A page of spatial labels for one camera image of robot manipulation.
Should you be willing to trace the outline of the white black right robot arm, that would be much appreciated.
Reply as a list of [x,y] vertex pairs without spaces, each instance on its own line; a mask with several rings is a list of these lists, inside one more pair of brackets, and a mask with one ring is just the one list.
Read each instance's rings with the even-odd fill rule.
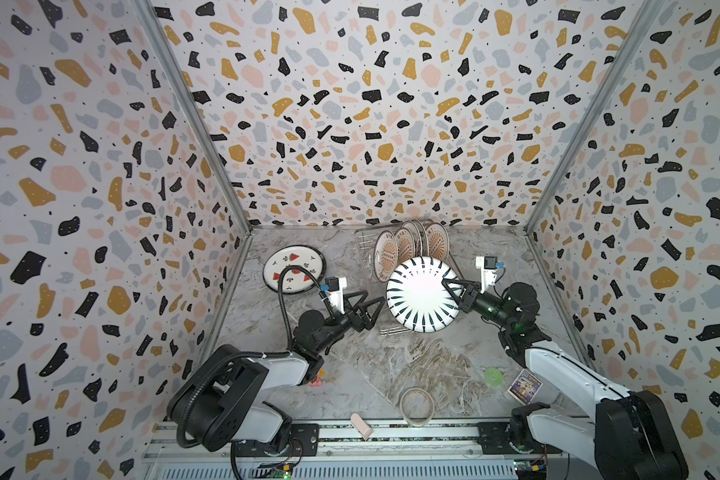
[[604,479],[686,479],[689,468],[661,399],[633,391],[568,355],[537,325],[535,289],[515,282],[500,296],[478,282],[444,279],[456,306],[495,324],[504,351],[552,384],[586,414],[573,418],[537,401],[513,409],[511,438],[551,445],[596,468]]

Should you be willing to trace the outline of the aluminium corner post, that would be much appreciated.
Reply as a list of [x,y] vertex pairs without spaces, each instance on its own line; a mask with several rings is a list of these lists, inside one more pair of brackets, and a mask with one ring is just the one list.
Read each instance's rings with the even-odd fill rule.
[[654,18],[659,14],[660,10],[661,1],[659,0],[645,0],[642,2],[630,25],[626,39],[622,42],[611,67],[606,72],[602,83],[592,97],[589,107],[585,111],[579,125],[574,130],[574,134],[567,144],[561,161],[551,174],[540,200],[534,207],[528,222],[524,226],[524,233],[527,236],[531,236],[532,231],[540,224],[546,208],[553,200],[556,189],[563,183],[565,174],[574,163],[589,132],[596,125],[597,119],[609,104],[609,98],[618,86],[625,69],[629,66],[642,39],[648,33]]
[[180,66],[170,47],[170,42],[165,37],[158,18],[154,12],[153,5],[147,0],[134,0],[131,2],[135,9],[135,15],[145,30],[145,36],[154,49],[156,58],[160,61],[165,72],[168,83],[174,91],[182,111],[184,112],[189,126],[197,137],[197,141],[209,162],[211,170],[216,175],[227,203],[230,206],[231,216],[239,227],[242,235],[251,235],[251,225],[245,217],[235,190],[232,186],[227,171],[222,164],[219,154],[213,145],[211,135],[203,122],[191,90],[183,80]]

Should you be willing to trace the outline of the pink toy figure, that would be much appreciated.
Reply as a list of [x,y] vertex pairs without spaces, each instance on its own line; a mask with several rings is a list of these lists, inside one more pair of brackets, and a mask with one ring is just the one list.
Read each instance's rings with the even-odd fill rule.
[[323,377],[325,376],[325,371],[321,369],[318,374],[308,383],[308,386],[310,387],[320,387],[323,384]]

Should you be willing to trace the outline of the green round lid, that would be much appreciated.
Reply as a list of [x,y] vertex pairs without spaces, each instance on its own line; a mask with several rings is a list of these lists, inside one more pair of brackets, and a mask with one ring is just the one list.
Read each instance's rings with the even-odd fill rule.
[[489,387],[499,387],[503,383],[503,373],[498,368],[487,368],[483,373],[483,380]]

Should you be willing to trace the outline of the orange sunburst plate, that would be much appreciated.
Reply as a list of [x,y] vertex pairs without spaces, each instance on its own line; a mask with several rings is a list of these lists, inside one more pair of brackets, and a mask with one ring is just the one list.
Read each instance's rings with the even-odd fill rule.
[[397,243],[395,235],[384,230],[378,236],[372,256],[374,274],[379,282],[387,282],[395,268],[397,262]]
[[413,233],[406,227],[401,227],[395,232],[397,243],[397,262],[402,264],[416,254],[416,242]]

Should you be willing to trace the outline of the aluminium corner post left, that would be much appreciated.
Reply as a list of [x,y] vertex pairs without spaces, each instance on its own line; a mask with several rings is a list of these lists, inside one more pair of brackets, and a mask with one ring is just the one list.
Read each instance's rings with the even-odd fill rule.
[[222,164],[219,154],[213,145],[211,135],[203,122],[191,90],[183,80],[180,66],[170,47],[170,42],[165,37],[158,18],[154,12],[153,5],[147,0],[134,0],[131,2],[135,9],[135,15],[145,30],[145,36],[154,49],[156,58],[160,61],[165,72],[168,83],[174,91],[182,111],[184,112],[189,126],[197,137],[197,141],[209,162],[211,170],[216,175],[227,203],[230,206],[231,216],[239,227],[242,235],[251,235],[251,225],[245,217],[235,190],[232,186],[227,171]]

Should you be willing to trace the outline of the pink eraser block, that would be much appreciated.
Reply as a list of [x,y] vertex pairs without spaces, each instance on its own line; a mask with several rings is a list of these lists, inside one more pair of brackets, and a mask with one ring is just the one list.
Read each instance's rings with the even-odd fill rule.
[[350,416],[350,422],[363,440],[368,440],[373,434],[373,428],[358,414]]

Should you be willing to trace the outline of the aluminium corner post right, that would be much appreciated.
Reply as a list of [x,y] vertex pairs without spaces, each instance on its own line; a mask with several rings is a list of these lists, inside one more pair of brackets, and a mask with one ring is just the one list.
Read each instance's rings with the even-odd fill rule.
[[574,130],[574,134],[567,144],[561,161],[551,174],[540,200],[534,207],[528,222],[524,226],[524,233],[527,236],[531,236],[532,231],[540,224],[546,208],[553,200],[556,189],[563,183],[565,174],[574,163],[589,132],[596,125],[597,119],[609,104],[609,98],[618,86],[625,69],[629,66],[642,39],[648,33],[654,18],[659,14],[660,10],[661,1],[659,0],[645,0],[642,2],[630,25],[626,39],[622,42],[611,67],[606,72],[602,83],[592,97],[589,107],[585,111],[579,125]]

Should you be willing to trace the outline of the white striped plate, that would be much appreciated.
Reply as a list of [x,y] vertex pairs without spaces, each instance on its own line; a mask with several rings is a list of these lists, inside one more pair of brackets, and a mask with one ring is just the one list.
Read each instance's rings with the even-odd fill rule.
[[413,332],[445,329],[459,312],[442,280],[458,280],[454,269],[431,257],[414,257],[396,267],[387,281],[386,301],[394,319]]

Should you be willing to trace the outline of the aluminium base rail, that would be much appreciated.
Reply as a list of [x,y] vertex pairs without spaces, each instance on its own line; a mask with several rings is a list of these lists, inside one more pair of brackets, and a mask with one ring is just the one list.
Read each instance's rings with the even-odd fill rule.
[[600,472],[562,450],[510,446],[506,417],[435,419],[424,427],[371,419],[369,438],[347,420],[306,420],[280,457],[252,446],[182,449],[161,423],[137,479],[598,479]]

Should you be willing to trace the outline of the colourful card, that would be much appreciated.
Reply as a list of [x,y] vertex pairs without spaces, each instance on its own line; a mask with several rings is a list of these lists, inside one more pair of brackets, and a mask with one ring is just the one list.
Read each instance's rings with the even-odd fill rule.
[[534,398],[543,387],[543,381],[531,371],[523,369],[511,382],[507,393],[523,405],[534,402]]

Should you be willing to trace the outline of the watermelon pattern plate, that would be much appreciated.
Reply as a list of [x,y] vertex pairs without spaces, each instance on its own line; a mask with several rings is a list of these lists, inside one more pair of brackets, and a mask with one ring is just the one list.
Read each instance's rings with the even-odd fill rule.
[[278,290],[281,274],[288,266],[295,269],[288,271],[282,282],[284,294],[305,292],[314,286],[311,276],[323,278],[327,263],[323,254],[307,245],[291,245],[273,253],[264,263],[262,278],[265,285],[273,291]]

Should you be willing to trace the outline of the orange sunburst plate front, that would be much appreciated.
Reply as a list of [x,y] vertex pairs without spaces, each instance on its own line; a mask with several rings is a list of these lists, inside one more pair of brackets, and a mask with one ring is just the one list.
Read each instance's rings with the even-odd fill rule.
[[397,262],[397,243],[395,235],[384,230],[378,236],[372,256],[374,274],[379,282],[387,282],[395,268]]

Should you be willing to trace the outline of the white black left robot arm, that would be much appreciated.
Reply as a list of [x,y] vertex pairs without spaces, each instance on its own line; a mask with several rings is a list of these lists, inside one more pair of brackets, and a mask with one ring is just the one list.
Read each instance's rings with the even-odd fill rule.
[[242,351],[225,344],[197,368],[167,410],[180,447],[215,452],[244,442],[271,455],[289,448],[292,417],[261,400],[260,392],[313,381],[330,348],[350,330],[373,329],[384,303],[381,297],[370,299],[365,290],[345,295],[341,306],[327,295],[323,300],[327,312],[304,312],[287,350]]

